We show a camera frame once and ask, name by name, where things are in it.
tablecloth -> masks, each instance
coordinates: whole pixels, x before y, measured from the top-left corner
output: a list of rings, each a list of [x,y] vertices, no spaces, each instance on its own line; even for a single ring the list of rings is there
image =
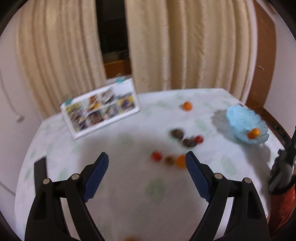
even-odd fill
[[[67,179],[93,163],[101,152],[109,155],[109,168],[95,197],[87,203],[92,218],[106,241],[189,240],[207,202],[202,199],[186,169],[156,163],[150,155],[179,156],[192,150],[200,162],[226,178],[250,177],[266,214],[270,208],[269,171],[280,142],[269,130],[268,141],[247,145],[236,140],[225,113],[240,102],[223,89],[173,90],[139,94],[141,111],[78,140],[73,140],[61,114],[44,120],[21,168],[16,198],[16,230],[24,239],[35,197],[33,164],[47,156],[48,177]],[[185,101],[193,109],[181,109]],[[186,148],[169,132],[182,128],[187,137],[201,134],[204,143]],[[79,238],[62,200],[71,235]],[[231,210],[228,200],[216,238],[223,235]]]

cable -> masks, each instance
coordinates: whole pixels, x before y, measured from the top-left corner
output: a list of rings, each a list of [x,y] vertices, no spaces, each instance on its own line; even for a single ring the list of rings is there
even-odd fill
[[[2,75],[2,71],[0,69],[0,84],[1,84],[1,89],[5,95],[5,98],[7,100],[7,103],[10,107],[10,109],[15,113],[15,115],[17,116],[17,123],[21,123],[23,120],[24,120],[24,116],[23,115],[20,115],[17,110],[15,109],[15,107],[13,106],[13,103],[9,97],[9,94],[5,88],[5,85],[4,85],[4,80],[3,80],[3,75]]]

blue bowl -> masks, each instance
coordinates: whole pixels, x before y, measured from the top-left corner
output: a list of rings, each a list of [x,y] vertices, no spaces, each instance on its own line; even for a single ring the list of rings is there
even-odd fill
[[[269,134],[266,123],[253,110],[241,106],[231,106],[227,109],[226,117],[233,135],[241,141],[247,144],[261,144],[268,140]],[[247,133],[254,128],[260,130],[260,136],[249,139]]]

white picture frame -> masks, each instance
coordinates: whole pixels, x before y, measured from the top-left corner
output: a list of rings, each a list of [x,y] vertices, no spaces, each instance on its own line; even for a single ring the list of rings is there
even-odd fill
[[[74,140],[141,110],[133,78],[75,97],[60,109]]]

curtain fold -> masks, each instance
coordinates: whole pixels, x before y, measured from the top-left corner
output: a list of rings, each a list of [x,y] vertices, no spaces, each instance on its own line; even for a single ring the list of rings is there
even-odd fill
[[[29,0],[20,9],[16,43],[45,117],[106,80],[94,0]]]
[[[126,0],[138,92],[224,88],[241,99],[250,81],[247,0]]]

